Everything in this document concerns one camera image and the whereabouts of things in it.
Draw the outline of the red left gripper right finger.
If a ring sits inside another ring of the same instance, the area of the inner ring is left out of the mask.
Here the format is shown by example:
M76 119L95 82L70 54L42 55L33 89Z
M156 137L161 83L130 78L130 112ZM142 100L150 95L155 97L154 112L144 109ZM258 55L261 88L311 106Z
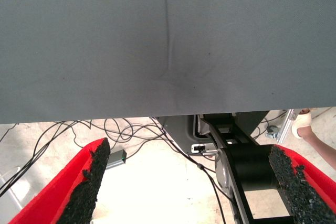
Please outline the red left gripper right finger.
M297 152L273 145L269 162L294 223L335 223L335 181Z

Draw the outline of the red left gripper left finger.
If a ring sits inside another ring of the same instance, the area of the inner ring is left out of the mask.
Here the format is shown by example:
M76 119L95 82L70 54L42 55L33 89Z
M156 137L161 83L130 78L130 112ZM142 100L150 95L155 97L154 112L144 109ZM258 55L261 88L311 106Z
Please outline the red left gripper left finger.
M83 147L11 223L90 223L110 155L106 138Z

